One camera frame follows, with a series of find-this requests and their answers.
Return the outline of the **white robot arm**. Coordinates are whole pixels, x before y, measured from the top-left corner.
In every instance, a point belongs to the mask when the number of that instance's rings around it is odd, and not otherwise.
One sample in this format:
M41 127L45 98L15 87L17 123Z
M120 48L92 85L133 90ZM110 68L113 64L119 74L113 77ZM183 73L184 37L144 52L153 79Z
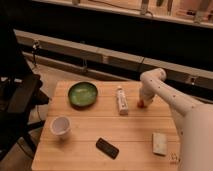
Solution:
M183 116L179 171L213 171L213 104L182 93L166 84L165 79L162 68L143 72L140 103L148 107L158 95Z

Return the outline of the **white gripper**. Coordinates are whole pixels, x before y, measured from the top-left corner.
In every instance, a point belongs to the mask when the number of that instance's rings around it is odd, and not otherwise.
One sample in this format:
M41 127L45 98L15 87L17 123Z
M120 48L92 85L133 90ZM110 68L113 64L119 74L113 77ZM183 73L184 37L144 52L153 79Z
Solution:
M143 107L148 107L152 104L155 93L147 86L142 86L139 89L139 99L143 100Z

